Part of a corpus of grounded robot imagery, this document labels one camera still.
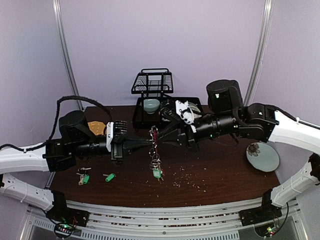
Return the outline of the green tagged single key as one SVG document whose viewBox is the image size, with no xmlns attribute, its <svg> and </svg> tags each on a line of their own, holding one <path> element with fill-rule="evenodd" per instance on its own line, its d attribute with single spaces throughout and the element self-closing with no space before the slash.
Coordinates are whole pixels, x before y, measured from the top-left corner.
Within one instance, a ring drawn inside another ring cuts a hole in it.
<svg viewBox="0 0 320 240">
<path fill-rule="evenodd" d="M 116 177 L 116 174 L 115 173 L 103 174 L 103 176 L 105 177 L 105 182 L 109 183 Z"/>
</svg>

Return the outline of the large keyring with red handle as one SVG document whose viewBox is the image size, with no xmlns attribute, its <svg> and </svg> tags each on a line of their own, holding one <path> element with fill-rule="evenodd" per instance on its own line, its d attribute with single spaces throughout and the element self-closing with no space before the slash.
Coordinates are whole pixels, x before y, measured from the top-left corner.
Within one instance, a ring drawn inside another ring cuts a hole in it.
<svg viewBox="0 0 320 240">
<path fill-rule="evenodd" d="M 156 126 L 152 126 L 149 131 L 149 135 L 151 137 L 151 149 L 148 152 L 149 156 L 151 157 L 149 168 L 152 170 L 152 175 L 158 181 L 158 183 L 163 184 L 165 174 L 162 169 L 162 161 L 158 151 L 157 133 L 158 128 Z"/>
</svg>

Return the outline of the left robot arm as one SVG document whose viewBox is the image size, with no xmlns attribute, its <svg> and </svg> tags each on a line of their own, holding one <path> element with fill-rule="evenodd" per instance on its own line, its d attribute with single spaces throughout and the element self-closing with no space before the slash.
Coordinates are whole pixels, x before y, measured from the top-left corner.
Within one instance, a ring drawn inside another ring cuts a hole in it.
<svg viewBox="0 0 320 240">
<path fill-rule="evenodd" d="M 67 206 L 62 192 L 42 189 L 12 176 L 25 171 L 59 172 L 77 164 L 77 158 L 109 155 L 120 165 L 125 154 L 150 146 L 151 140 L 127 136 L 127 122 L 109 122 L 107 133 L 95 135 L 80 110 L 69 112 L 58 121 L 61 138 L 47 142 L 0 150 L 0 193 L 45 211 L 50 220 L 71 226 L 85 227 L 89 212 Z"/>
</svg>

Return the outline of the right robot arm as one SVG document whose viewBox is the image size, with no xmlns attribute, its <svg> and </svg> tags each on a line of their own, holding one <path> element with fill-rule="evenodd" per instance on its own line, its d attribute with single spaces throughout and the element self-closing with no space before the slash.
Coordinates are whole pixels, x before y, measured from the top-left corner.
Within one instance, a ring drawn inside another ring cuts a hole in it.
<svg viewBox="0 0 320 240">
<path fill-rule="evenodd" d="M 266 191 L 259 207 L 241 210 L 243 226 L 271 221 L 282 215 L 282 207 L 312 185 L 320 182 L 320 129 L 299 120 L 274 105 L 244 106 L 237 81 L 221 79 L 206 86 L 210 113 L 193 113 L 187 103 L 169 100 L 161 114 L 170 125 L 152 131 L 158 143 L 173 143 L 197 149 L 198 142 L 223 135 L 292 145 L 311 152 L 304 166 L 281 185 Z"/>
</svg>

